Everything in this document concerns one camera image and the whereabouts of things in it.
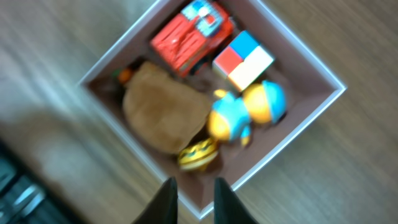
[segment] duck toy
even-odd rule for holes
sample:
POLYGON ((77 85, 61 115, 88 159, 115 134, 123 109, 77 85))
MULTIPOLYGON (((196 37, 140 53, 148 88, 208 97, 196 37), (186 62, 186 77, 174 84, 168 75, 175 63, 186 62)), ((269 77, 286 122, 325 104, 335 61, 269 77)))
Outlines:
POLYGON ((183 149, 178 157, 178 164, 184 171, 205 171, 217 155, 217 142, 209 138, 183 149))
POLYGON ((207 128, 215 140, 233 141, 240 138, 242 146, 251 140, 251 122, 276 123, 286 112, 286 99, 282 87, 267 80, 252 84, 237 98, 226 90, 216 90, 208 117, 207 128))

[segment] wood grain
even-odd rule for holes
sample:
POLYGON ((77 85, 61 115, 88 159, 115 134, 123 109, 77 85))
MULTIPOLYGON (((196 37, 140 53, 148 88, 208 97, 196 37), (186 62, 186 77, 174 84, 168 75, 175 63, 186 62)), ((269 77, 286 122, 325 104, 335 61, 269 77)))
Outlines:
MULTIPOLYGON (((265 2, 349 88, 239 197, 260 223, 397 223, 398 2, 265 2)), ((152 3, 0 2, 0 135, 90 223, 131 223, 160 186, 74 86, 152 3)))

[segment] brown bag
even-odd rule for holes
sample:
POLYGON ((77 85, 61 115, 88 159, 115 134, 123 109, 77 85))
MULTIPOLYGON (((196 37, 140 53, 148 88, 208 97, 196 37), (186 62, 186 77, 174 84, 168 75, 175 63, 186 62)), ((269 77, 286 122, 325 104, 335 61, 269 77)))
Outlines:
POLYGON ((211 101, 145 62, 127 84, 123 110, 131 128, 152 147, 178 154, 205 125, 211 101))

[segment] red and blue cube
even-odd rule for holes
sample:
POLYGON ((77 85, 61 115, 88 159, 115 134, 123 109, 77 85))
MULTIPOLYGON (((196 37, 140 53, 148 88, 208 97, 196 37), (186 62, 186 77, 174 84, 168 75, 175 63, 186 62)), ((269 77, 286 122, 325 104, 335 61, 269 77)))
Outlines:
POLYGON ((245 30, 214 59, 213 70, 243 91, 273 61, 274 57, 245 30))

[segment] red toy truck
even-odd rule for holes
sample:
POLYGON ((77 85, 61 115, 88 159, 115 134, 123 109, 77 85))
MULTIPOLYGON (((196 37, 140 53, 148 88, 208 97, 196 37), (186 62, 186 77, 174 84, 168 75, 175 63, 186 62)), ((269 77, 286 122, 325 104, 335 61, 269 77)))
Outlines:
POLYGON ((185 78, 205 64, 233 32, 227 12, 217 3, 195 0, 177 14, 151 41, 162 58, 185 78))

